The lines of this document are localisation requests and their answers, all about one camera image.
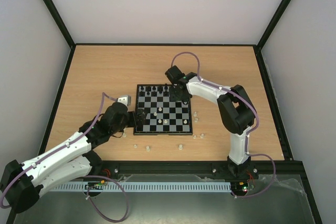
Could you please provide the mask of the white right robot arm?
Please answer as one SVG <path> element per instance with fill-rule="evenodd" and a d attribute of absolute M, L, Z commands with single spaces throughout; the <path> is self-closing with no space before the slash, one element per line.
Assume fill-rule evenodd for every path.
<path fill-rule="evenodd" d="M 218 105 L 222 123 L 230 132 L 228 170 L 232 176 L 242 177 L 250 162 L 249 134 L 254 123 L 259 122 L 245 89 L 240 85 L 231 88 L 220 86 L 193 72 L 184 74 L 177 66 L 169 68 L 165 75 L 172 84 L 169 92 L 174 101 L 187 102 L 193 96 L 198 96 Z"/>

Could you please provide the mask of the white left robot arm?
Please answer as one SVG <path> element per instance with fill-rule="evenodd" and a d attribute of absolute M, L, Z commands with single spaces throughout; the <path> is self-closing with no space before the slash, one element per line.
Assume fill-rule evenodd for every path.
<path fill-rule="evenodd" d="M 99 173 L 102 160 L 94 148 L 127 127 L 142 126 L 146 116 L 144 109 L 128 111 L 126 105 L 115 102 L 49 151 L 22 163 L 9 162 L 1 177 L 1 200 L 8 204 L 1 204 L 1 208 L 22 213 L 55 187 Z"/>

